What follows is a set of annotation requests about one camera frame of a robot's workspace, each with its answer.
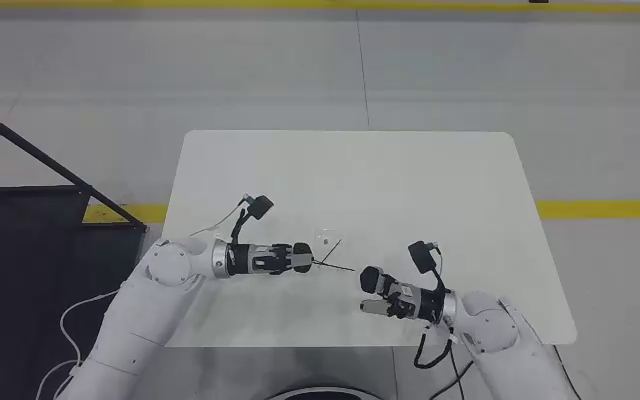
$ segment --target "yellow tape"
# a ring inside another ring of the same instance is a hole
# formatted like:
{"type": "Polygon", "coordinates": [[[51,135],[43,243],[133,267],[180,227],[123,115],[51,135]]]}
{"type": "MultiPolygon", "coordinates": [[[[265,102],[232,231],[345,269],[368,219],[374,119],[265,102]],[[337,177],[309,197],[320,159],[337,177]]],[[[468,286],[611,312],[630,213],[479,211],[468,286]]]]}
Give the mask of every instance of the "yellow tape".
{"type": "Polygon", "coordinates": [[[640,4],[458,3],[428,0],[0,0],[0,8],[253,8],[640,13],[640,4]]]}
{"type": "MultiPolygon", "coordinates": [[[[636,219],[640,218],[640,200],[540,200],[536,202],[541,219],[636,219]]],[[[146,224],[163,224],[166,204],[128,204],[123,208],[146,224]]],[[[124,222],[124,218],[102,204],[87,208],[84,222],[124,222]]]]}
{"type": "MultiPolygon", "coordinates": [[[[122,208],[145,224],[164,224],[167,216],[167,204],[125,204],[122,208]]],[[[86,223],[126,222],[126,219],[116,214],[103,204],[91,204],[84,213],[86,223]]]]}
{"type": "Polygon", "coordinates": [[[640,218],[638,200],[541,200],[536,206],[542,219],[640,218]]]}

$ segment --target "metal rod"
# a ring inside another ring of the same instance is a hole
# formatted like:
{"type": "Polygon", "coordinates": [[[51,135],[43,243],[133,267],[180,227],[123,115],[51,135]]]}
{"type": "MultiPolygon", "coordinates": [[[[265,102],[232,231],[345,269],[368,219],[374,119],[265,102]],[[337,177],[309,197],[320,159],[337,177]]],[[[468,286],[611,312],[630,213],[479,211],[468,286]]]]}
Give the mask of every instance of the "metal rod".
{"type": "Polygon", "coordinates": [[[111,201],[107,196],[105,196],[104,194],[94,189],[93,186],[83,181],[76,174],[66,169],[63,165],[58,163],[56,160],[49,157],[45,152],[43,152],[42,150],[40,150],[39,148],[31,144],[25,138],[18,135],[16,132],[12,131],[11,129],[9,129],[8,126],[2,123],[0,123],[0,135],[4,136],[5,138],[7,138],[8,141],[10,141],[11,143],[15,144],[16,146],[18,146],[19,148],[21,148],[22,150],[24,150],[25,152],[33,156],[36,160],[40,161],[47,167],[51,168],[52,170],[54,170],[55,172],[63,176],[69,182],[78,186],[81,190],[85,191],[86,193],[89,193],[92,197],[95,197],[96,199],[98,199],[102,204],[106,205],[107,207],[109,207],[110,209],[118,213],[120,216],[122,216],[123,218],[131,222],[136,228],[142,229],[143,231],[147,229],[147,226],[143,224],[142,221],[138,220],[136,217],[129,214],[124,208],[120,207],[119,205],[111,201]]]}

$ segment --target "concrete floor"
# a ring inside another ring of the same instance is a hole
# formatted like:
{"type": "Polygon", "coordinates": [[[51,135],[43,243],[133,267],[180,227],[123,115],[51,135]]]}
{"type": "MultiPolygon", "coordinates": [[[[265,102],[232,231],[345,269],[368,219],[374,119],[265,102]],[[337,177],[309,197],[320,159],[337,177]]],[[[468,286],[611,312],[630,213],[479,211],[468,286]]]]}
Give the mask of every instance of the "concrete floor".
{"type": "MultiPolygon", "coordinates": [[[[122,203],[168,202],[183,135],[223,128],[506,131],[536,199],[640,198],[633,18],[4,12],[0,54],[0,120],[122,203]]],[[[54,183],[0,145],[0,185],[54,183]]],[[[578,327],[561,352],[583,399],[637,398],[640,221],[544,228],[578,327]]],[[[452,371],[415,370],[414,352],[168,349],[136,398],[258,399],[316,377],[421,399],[452,371]]],[[[465,387],[490,398],[476,371],[465,387]]]]}

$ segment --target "wire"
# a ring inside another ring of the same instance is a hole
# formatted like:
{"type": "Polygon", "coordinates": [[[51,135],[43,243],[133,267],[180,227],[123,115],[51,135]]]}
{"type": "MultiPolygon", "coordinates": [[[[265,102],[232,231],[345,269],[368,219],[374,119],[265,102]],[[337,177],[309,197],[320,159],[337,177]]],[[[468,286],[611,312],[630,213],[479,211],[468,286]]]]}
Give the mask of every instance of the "wire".
{"type": "Polygon", "coordinates": [[[75,352],[76,352],[76,366],[79,366],[80,363],[82,362],[82,356],[80,355],[80,348],[78,347],[76,342],[73,339],[71,339],[71,336],[69,336],[69,334],[67,333],[67,330],[64,328],[64,317],[66,317],[67,314],[69,313],[69,311],[73,310],[74,308],[76,308],[78,306],[81,306],[83,304],[91,303],[92,301],[96,301],[96,300],[104,299],[105,297],[112,296],[112,295],[118,293],[118,290],[120,290],[120,289],[116,289],[113,292],[109,292],[109,293],[106,293],[106,294],[100,294],[100,295],[92,297],[90,299],[80,301],[80,302],[72,305],[71,307],[67,308],[62,313],[62,316],[60,317],[60,331],[62,331],[62,334],[67,339],[67,341],[71,344],[71,346],[73,347],[73,350],[75,350],[75,352]]]}
{"type": "MultiPolygon", "coordinates": [[[[453,334],[453,328],[449,328],[449,333],[453,334]]],[[[444,346],[444,350],[438,357],[429,361],[427,364],[420,364],[420,357],[422,356],[422,349],[424,348],[424,341],[426,338],[427,338],[427,335],[423,333],[422,337],[420,338],[420,345],[418,346],[418,351],[416,352],[416,356],[413,359],[413,366],[419,369],[431,369],[436,365],[438,365],[442,360],[444,360],[447,354],[449,354],[449,352],[451,351],[451,345],[453,344],[453,341],[451,340],[451,338],[449,338],[447,340],[447,344],[444,346]]]]}
{"type": "Polygon", "coordinates": [[[321,263],[327,261],[327,258],[329,258],[329,256],[331,255],[331,253],[333,253],[333,251],[336,249],[336,247],[338,247],[340,245],[340,243],[342,243],[342,238],[340,238],[340,240],[338,240],[338,242],[336,242],[336,244],[331,248],[331,250],[329,250],[329,252],[327,253],[326,256],[324,256],[324,258],[322,259],[322,261],[320,261],[321,263]]]}
{"type": "Polygon", "coordinates": [[[456,380],[458,381],[458,386],[460,387],[460,397],[464,400],[464,390],[462,389],[462,380],[460,379],[460,374],[458,373],[458,366],[456,365],[456,358],[453,356],[453,350],[449,352],[451,356],[451,365],[453,365],[453,372],[456,373],[456,380]]]}
{"type": "Polygon", "coordinates": [[[467,364],[463,369],[462,372],[460,373],[460,376],[458,376],[456,379],[454,379],[451,383],[449,383],[447,386],[443,387],[442,389],[438,390],[437,392],[435,392],[431,397],[429,397],[429,400],[435,400],[435,398],[437,398],[438,396],[440,396],[442,393],[446,392],[447,390],[451,389],[452,387],[454,387],[461,379],[462,377],[467,373],[467,371],[469,371],[469,368],[471,368],[471,366],[473,365],[473,361],[470,361],[469,364],[467,364]]]}
{"type": "Polygon", "coordinates": [[[58,386],[58,388],[56,389],[56,392],[53,394],[53,400],[57,399],[58,396],[60,396],[60,393],[62,392],[62,390],[67,387],[67,385],[69,384],[69,382],[71,382],[71,378],[73,378],[73,375],[69,375],[67,376],[67,379],[65,379],[64,381],[62,381],[62,383],[60,384],[60,386],[58,386]]]}
{"type": "Polygon", "coordinates": [[[440,251],[440,248],[436,247],[435,249],[438,255],[440,256],[440,272],[438,272],[438,275],[442,276],[442,268],[444,267],[444,258],[442,257],[442,252],[440,251]]]}
{"type": "Polygon", "coordinates": [[[211,226],[208,226],[206,228],[203,228],[203,229],[200,229],[198,231],[195,231],[192,234],[190,234],[189,237],[195,236],[198,233],[201,233],[201,232],[204,232],[204,231],[212,231],[212,230],[216,229],[217,227],[222,225],[224,223],[224,221],[229,219],[229,217],[232,216],[234,212],[236,212],[236,210],[242,205],[243,201],[244,201],[244,199],[240,200],[240,202],[234,207],[234,209],[231,210],[231,212],[229,214],[227,214],[224,218],[222,218],[220,221],[218,221],[215,225],[211,225],[211,226]]]}
{"type": "Polygon", "coordinates": [[[573,390],[573,394],[575,394],[576,397],[579,400],[582,400],[582,397],[580,397],[580,395],[578,394],[578,391],[576,390],[576,387],[573,386],[573,382],[571,381],[571,378],[569,377],[569,373],[567,372],[567,368],[564,366],[564,361],[562,360],[562,357],[560,357],[560,352],[558,351],[558,347],[555,344],[553,345],[553,350],[555,350],[556,356],[558,356],[558,361],[560,361],[560,366],[562,367],[562,370],[564,371],[564,376],[567,377],[567,381],[569,382],[569,386],[571,386],[571,390],[573,390]]]}
{"type": "MultiPolygon", "coordinates": [[[[62,332],[62,334],[64,335],[64,337],[67,339],[67,341],[68,341],[68,342],[71,344],[71,346],[73,347],[73,350],[74,350],[74,351],[75,351],[75,353],[76,353],[76,358],[75,358],[75,360],[68,360],[68,361],[62,362],[62,363],[60,363],[60,364],[56,365],[55,367],[51,368],[51,369],[49,370],[49,372],[47,372],[47,374],[44,376],[44,378],[42,378],[42,380],[40,381],[40,386],[38,387],[38,392],[36,393],[36,398],[35,398],[35,400],[38,400],[38,399],[40,398],[40,395],[41,395],[41,393],[42,393],[42,388],[43,388],[43,386],[44,386],[44,382],[47,380],[47,378],[49,378],[49,376],[50,376],[54,371],[56,371],[58,368],[61,368],[61,367],[65,366],[65,365],[67,365],[67,364],[70,364],[70,363],[75,363],[75,364],[76,364],[76,365],[75,365],[76,367],[79,367],[79,366],[80,366],[80,364],[82,363],[82,355],[80,354],[80,348],[78,347],[78,345],[76,344],[76,342],[75,342],[73,339],[71,339],[71,336],[69,336],[69,333],[68,333],[68,332],[67,332],[67,330],[64,328],[64,317],[66,317],[66,316],[67,316],[67,314],[69,313],[69,311],[73,310],[74,308],[76,308],[76,307],[78,307],[78,306],[80,306],[80,305],[82,305],[82,304],[91,303],[92,301],[96,301],[96,300],[104,299],[105,297],[113,296],[114,294],[118,293],[118,291],[119,291],[119,290],[120,290],[120,289],[116,289],[116,290],[114,290],[114,291],[112,291],[112,292],[109,292],[109,293],[100,294],[100,295],[94,296],[94,297],[92,297],[92,298],[90,298],[90,299],[79,301],[79,302],[77,302],[76,304],[72,305],[71,307],[67,308],[67,309],[62,313],[62,316],[60,317],[60,331],[62,332]]],[[[55,399],[56,397],[58,397],[58,395],[60,394],[60,391],[62,391],[62,389],[64,388],[64,386],[65,386],[67,383],[69,383],[69,382],[71,381],[71,378],[72,378],[72,377],[73,377],[73,376],[69,375],[69,376],[68,376],[68,377],[67,377],[67,378],[62,382],[62,384],[61,384],[60,386],[58,386],[58,389],[56,390],[56,392],[55,392],[55,394],[54,394],[54,397],[53,397],[54,399],[55,399]]]]}
{"type": "Polygon", "coordinates": [[[42,378],[42,380],[40,381],[40,386],[38,386],[38,392],[36,393],[36,399],[38,400],[40,399],[40,395],[42,394],[42,388],[44,387],[44,383],[46,382],[46,380],[49,378],[49,376],[54,373],[55,371],[57,371],[59,368],[64,367],[67,364],[71,364],[71,363],[75,363],[77,360],[67,360],[65,362],[61,362],[60,364],[56,365],[55,367],[51,368],[49,370],[49,372],[47,372],[47,374],[44,376],[44,378],[42,378]]]}
{"type": "Polygon", "coordinates": [[[238,244],[238,236],[240,235],[240,230],[242,230],[242,225],[244,225],[249,220],[249,218],[251,218],[251,214],[245,213],[246,211],[244,208],[240,210],[240,216],[238,217],[238,220],[236,221],[236,224],[231,231],[231,244],[238,244]]]}
{"type": "Polygon", "coordinates": [[[352,272],[356,272],[355,269],[352,268],[347,268],[347,267],[340,267],[338,265],[333,265],[333,264],[327,264],[326,262],[322,262],[322,261],[312,261],[312,264],[316,264],[316,265],[323,265],[325,267],[331,267],[331,268],[337,268],[337,269],[344,269],[345,271],[352,271],[352,272]]]}

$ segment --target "table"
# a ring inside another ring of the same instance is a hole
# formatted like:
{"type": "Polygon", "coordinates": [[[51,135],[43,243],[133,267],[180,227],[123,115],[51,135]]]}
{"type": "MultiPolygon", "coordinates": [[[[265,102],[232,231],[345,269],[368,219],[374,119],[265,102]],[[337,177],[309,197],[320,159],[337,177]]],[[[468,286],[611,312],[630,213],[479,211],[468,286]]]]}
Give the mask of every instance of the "table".
{"type": "MultiPolygon", "coordinates": [[[[437,241],[445,284],[509,297],[545,343],[576,329],[511,136],[495,132],[192,131],[184,140],[163,235],[226,215],[244,193],[275,206],[240,242],[312,246],[307,274],[205,285],[169,346],[415,346],[424,323],[360,312],[359,272],[377,265],[433,288],[407,251],[437,241]]],[[[221,232],[228,235],[237,216],[221,232]]]]}

